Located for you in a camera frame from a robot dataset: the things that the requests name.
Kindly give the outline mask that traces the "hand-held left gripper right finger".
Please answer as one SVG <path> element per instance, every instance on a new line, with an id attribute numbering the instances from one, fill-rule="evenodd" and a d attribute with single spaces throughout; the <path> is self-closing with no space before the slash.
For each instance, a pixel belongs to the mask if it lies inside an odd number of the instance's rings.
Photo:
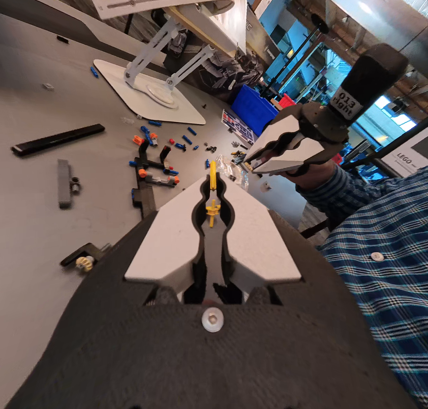
<path id="1" fill-rule="evenodd" d="M 298 270 L 268 208 L 230 178 L 217 174 L 222 236 L 222 275 L 250 294 L 254 288 L 301 280 Z"/>

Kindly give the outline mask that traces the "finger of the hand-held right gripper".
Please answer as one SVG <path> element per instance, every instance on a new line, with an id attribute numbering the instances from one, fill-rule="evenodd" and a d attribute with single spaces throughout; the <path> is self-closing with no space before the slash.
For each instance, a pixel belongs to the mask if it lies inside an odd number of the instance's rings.
<path id="1" fill-rule="evenodd" d="M 259 151 L 250 156 L 250 161 L 256 160 L 258 165 L 253 165 L 253 174 L 277 175 L 285 171 L 291 171 L 305 164 L 313 156 L 324 151 L 324 147 L 318 141 L 310 138 L 298 137 L 294 149 L 280 147 L 280 141 L 269 142 Z"/>
<path id="2" fill-rule="evenodd" d="M 288 149 L 299 132 L 299 120 L 292 115 L 270 124 L 249 149 L 246 160 L 302 161 L 300 153 Z"/>

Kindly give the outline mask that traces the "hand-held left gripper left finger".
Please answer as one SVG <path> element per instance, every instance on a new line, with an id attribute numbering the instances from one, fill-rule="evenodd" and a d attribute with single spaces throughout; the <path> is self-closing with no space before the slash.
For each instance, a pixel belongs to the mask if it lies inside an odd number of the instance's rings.
<path id="1" fill-rule="evenodd" d="M 154 217 L 124 279 L 170 287 L 185 301 L 206 295 L 206 203 L 210 178 L 204 176 L 163 205 Z"/>

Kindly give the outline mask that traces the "axle with tan gear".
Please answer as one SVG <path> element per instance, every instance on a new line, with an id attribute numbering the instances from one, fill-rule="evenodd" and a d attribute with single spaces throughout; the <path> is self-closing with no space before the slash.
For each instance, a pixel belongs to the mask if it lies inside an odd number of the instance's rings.
<path id="1" fill-rule="evenodd" d="M 81 256 L 92 256 L 94 257 L 94 266 L 95 267 L 97 265 L 97 263 L 100 261 L 100 259 L 112 248 L 112 245 L 110 243 L 104 245 L 101 248 L 98 248 L 97 246 L 95 246 L 92 243 L 87 243 L 83 246 L 81 246 L 80 248 L 78 248 L 77 250 L 75 250 L 73 253 L 71 253 L 70 255 L 68 255 L 66 258 L 64 258 L 61 262 L 60 262 L 60 266 L 62 268 L 75 268 L 75 261 L 77 258 L 81 257 Z"/>

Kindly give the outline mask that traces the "person's right forearm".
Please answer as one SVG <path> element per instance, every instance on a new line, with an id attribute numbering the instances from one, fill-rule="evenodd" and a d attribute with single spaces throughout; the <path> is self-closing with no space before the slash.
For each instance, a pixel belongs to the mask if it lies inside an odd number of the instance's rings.
<path id="1" fill-rule="evenodd" d="M 376 187 L 336 166 L 335 174 L 322 186 L 312 191 L 303 191 L 296 186 L 296 190 L 310 205 L 339 224 L 371 203 L 378 193 Z"/>

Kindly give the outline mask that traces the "lego sticker sheet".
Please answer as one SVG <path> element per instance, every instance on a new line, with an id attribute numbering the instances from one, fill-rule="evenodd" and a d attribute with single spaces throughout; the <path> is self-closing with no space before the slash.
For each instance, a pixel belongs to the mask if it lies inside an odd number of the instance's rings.
<path id="1" fill-rule="evenodd" d="M 228 130 L 238 136 L 249 145 L 254 145 L 256 135 L 245 123 L 234 117 L 226 110 L 222 111 L 221 122 L 228 127 Z"/>

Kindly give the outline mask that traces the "yellow black lego joint assembly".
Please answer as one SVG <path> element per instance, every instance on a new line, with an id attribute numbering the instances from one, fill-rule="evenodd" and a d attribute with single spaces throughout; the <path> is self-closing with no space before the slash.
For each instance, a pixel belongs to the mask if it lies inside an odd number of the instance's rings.
<path id="1" fill-rule="evenodd" d="M 209 218 L 209 227 L 212 229 L 215 223 L 215 217 L 220 213 L 221 204 L 216 199 L 211 200 L 211 205 L 206 206 L 206 215 Z"/>

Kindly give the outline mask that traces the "grey lego actuator orange ends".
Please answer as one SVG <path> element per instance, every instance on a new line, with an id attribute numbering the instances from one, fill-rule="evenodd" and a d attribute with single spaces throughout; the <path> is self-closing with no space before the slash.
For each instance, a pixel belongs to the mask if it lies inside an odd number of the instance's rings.
<path id="1" fill-rule="evenodd" d="M 145 169 L 138 169 L 137 175 L 139 176 L 140 179 L 142 179 L 142 181 L 152 185 L 174 187 L 178 185 L 180 182 L 178 176 L 176 175 L 167 175 L 164 178 L 155 177 Z"/>

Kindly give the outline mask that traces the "dark printed lego box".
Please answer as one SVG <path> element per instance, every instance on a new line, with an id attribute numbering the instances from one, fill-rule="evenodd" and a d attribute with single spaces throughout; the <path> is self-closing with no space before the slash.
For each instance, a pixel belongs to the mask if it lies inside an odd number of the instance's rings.
<path id="1" fill-rule="evenodd" d="M 247 7 L 246 52 L 232 58 L 221 51 L 203 62 L 184 82 L 231 104 L 241 87 L 254 88 L 280 54 L 280 49 L 266 32 L 251 6 Z M 170 40 L 162 50 L 163 65 L 175 73 L 199 53 L 206 43 L 188 29 L 179 31 L 178 40 Z"/>

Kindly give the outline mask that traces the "dark grey lego beam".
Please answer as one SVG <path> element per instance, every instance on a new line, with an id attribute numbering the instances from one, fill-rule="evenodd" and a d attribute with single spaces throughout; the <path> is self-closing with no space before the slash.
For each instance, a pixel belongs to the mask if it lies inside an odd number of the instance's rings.
<path id="1" fill-rule="evenodd" d="M 72 173 L 67 160 L 57 159 L 57 200 L 61 210 L 70 209 L 73 197 L 80 195 L 82 186 L 78 177 Z"/>

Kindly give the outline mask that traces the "black long lego beam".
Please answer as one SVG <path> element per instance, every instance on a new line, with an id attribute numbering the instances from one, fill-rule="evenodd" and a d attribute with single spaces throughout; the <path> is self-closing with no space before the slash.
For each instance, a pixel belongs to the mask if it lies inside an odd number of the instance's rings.
<path id="1" fill-rule="evenodd" d="M 42 152 L 51 148 L 58 147 L 73 141 L 77 141 L 92 135 L 96 135 L 105 131 L 105 127 L 101 124 L 90 125 L 66 131 L 48 137 L 31 140 L 28 142 L 16 144 L 10 147 L 12 153 L 18 157 L 24 157 Z"/>

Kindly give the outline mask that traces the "scattered blue lego pins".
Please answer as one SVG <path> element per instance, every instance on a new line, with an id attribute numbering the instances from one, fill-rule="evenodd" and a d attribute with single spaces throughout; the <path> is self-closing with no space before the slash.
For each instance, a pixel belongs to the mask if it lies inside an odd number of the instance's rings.
<path id="1" fill-rule="evenodd" d="M 163 80 L 146 74 L 137 75 L 135 85 L 131 87 L 122 79 L 124 70 L 116 64 L 96 59 L 91 71 L 106 80 L 137 119 L 147 121 L 140 131 L 151 146 L 149 134 L 154 132 L 149 126 L 161 128 L 164 122 L 187 124 L 187 130 L 195 136 L 197 133 L 190 124 L 206 124 L 202 115 L 177 88 L 169 91 Z"/>

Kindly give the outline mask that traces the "person's right hand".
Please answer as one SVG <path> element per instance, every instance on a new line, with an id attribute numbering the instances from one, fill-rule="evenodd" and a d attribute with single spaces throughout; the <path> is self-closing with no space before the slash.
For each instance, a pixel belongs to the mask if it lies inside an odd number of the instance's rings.
<path id="1" fill-rule="evenodd" d="M 337 166 L 332 160 L 323 164 L 311 164 L 304 174 L 300 172 L 285 172 L 284 176 L 295 183 L 303 191 L 312 191 L 326 182 L 335 174 Z"/>

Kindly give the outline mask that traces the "blue plastic bin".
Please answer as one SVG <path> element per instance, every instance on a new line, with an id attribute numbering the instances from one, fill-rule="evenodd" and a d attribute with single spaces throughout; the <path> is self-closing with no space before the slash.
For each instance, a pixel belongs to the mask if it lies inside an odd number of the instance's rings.
<path id="1" fill-rule="evenodd" d="M 279 111 L 265 98 L 248 85 L 243 85 L 232 106 L 232 111 L 259 137 L 267 123 L 272 121 Z"/>

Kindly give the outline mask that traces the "clear plastic bag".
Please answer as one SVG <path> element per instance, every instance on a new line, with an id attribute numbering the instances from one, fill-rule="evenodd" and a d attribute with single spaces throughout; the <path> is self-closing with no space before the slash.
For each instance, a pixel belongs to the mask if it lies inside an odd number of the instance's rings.
<path id="1" fill-rule="evenodd" d="M 248 172 L 243 170 L 242 167 L 224 155 L 218 155 L 215 160 L 206 159 L 205 168 L 207 170 L 210 169 L 212 164 L 214 164 L 215 171 L 222 177 L 230 179 L 244 191 L 248 192 Z"/>

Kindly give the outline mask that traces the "framed marker sign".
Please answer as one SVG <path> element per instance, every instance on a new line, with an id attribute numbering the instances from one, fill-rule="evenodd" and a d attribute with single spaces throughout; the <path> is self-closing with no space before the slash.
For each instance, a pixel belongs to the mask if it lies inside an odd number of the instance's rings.
<path id="1" fill-rule="evenodd" d="M 428 129 L 420 131 L 381 160 L 401 177 L 407 177 L 426 167 L 428 165 Z"/>

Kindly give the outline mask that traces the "person's torso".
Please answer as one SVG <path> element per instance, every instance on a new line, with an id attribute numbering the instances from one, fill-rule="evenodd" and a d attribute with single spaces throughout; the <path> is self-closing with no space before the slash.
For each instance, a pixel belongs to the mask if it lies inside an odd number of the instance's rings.
<path id="1" fill-rule="evenodd" d="M 388 367 L 427 408 L 427 167 L 367 184 L 377 197 L 341 222 L 320 250 L 355 297 Z"/>

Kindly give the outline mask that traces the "white book stand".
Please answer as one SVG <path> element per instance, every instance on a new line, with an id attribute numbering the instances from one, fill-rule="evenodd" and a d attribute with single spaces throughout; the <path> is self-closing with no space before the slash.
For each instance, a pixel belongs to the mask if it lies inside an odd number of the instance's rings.
<path id="1" fill-rule="evenodd" d="M 125 68 L 103 60 L 94 66 L 126 106 L 147 120 L 204 125 L 203 116 L 177 85 L 209 63 L 215 53 L 234 59 L 246 52 L 247 0 L 92 0 L 103 20 L 161 9 L 166 23 Z M 166 81 L 143 74 L 169 41 L 188 29 L 202 41 L 201 50 Z"/>

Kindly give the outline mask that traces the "black lego frame assembly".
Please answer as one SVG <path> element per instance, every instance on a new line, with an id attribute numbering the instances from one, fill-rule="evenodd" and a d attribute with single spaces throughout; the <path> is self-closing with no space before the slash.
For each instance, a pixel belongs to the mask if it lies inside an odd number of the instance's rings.
<path id="1" fill-rule="evenodd" d="M 149 160 L 147 156 L 147 149 L 149 147 L 149 141 L 143 139 L 141 145 L 138 145 L 138 155 L 134 160 L 129 162 L 129 165 L 134 168 L 136 175 L 136 188 L 131 191 L 132 204 L 135 208 L 139 208 L 141 211 L 141 217 L 144 219 L 155 211 L 156 205 L 154 200 L 153 187 L 155 185 L 147 184 L 137 175 L 138 169 L 145 169 L 155 177 L 164 178 L 167 175 L 179 176 L 179 172 L 174 170 L 170 165 L 167 157 L 171 151 L 171 148 L 165 145 L 160 152 L 159 160 Z"/>

